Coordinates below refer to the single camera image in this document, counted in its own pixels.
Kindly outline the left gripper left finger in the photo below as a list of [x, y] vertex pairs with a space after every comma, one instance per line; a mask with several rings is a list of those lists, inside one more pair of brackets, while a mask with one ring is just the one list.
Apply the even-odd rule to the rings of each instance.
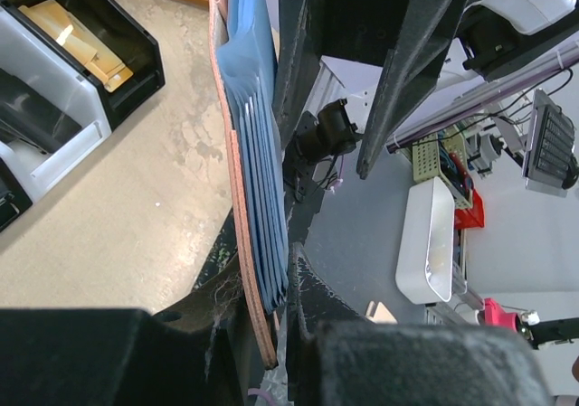
[[155, 315], [138, 308], [4, 308], [4, 405], [242, 405], [226, 320], [238, 258]]

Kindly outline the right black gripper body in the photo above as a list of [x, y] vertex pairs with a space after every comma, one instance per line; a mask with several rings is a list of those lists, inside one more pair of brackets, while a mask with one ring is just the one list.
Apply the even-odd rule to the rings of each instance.
[[314, 55], [381, 67], [399, 43], [411, 0], [309, 0]]

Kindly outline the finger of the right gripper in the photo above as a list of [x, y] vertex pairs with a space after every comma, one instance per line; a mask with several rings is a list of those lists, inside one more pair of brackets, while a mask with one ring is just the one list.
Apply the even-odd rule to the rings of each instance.
[[324, 0], [279, 0], [280, 58], [273, 111], [279, 129], [293, 130], [318, 76]]
[[356, 171], [366, 179], [387, 140], [433, 92], [469, 0], [409, 0], [386, 54]]

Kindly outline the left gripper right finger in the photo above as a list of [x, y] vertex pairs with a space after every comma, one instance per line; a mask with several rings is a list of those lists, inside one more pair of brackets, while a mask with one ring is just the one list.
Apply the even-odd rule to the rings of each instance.
[[289, 250], [288, 396], [297, 405], [552, 405], [530, 348], [496, 327], [377, 324]]

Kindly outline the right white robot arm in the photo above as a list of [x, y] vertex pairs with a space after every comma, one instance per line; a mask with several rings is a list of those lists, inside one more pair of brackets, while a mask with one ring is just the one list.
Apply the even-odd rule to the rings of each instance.
[[367, 178], [395, 131], [435, 91], [454, 40], [486, 81], [525, 67], [578, 29], [578, 0], [279, 0], [273, 112], [283, 144], [324, 56], [381, 71], [357, 161]]

